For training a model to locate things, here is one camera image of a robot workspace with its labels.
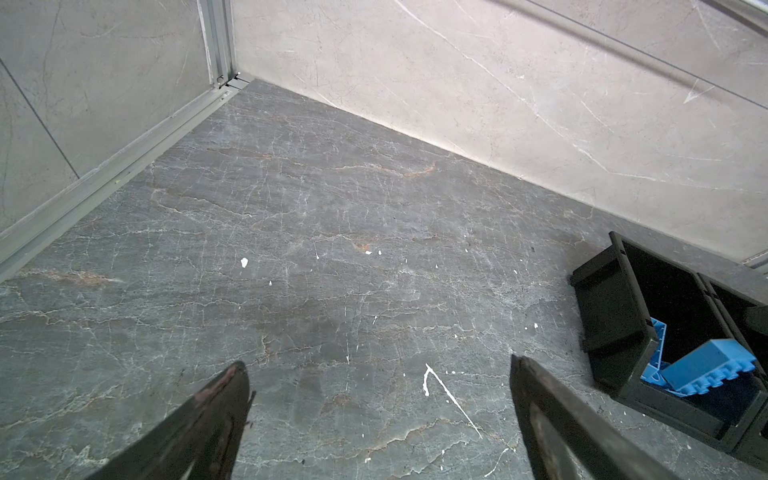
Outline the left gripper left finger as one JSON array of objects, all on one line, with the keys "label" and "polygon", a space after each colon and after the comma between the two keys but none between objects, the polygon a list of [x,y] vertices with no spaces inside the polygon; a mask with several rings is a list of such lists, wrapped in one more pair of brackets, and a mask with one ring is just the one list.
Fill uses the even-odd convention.
[{"label": "left gripper left finger", "polygon": [[235,361],[91,479],[229,479],[255,392]]}]

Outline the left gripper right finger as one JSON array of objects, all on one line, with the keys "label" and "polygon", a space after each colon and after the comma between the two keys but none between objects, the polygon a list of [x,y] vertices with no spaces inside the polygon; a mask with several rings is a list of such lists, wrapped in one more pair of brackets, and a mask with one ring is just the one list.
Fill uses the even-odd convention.
[{"label": "left gripper right finger", "polygon": [[511,356],[510,390],[536,479],[675,479],[535,360]]}]

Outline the blue lego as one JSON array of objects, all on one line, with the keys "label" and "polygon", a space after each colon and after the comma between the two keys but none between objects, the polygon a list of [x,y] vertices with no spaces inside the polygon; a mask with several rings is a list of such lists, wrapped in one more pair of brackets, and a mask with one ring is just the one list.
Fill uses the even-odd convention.
[{"label": "blue lego", "polygon": [[704,395],[756,368],[756,357],[737,340],[709,340],[676,362],[663,367],[662,386],[687,397]]},{"label": "blue lego", "polygon": [[666,324],[652,318],[651,325],[657,336],[657,346],[641,375],[641,380],[648,384],[667,388],[669,384],[661,374],[662,367],[664,366],[662,355],[666,335]]}]

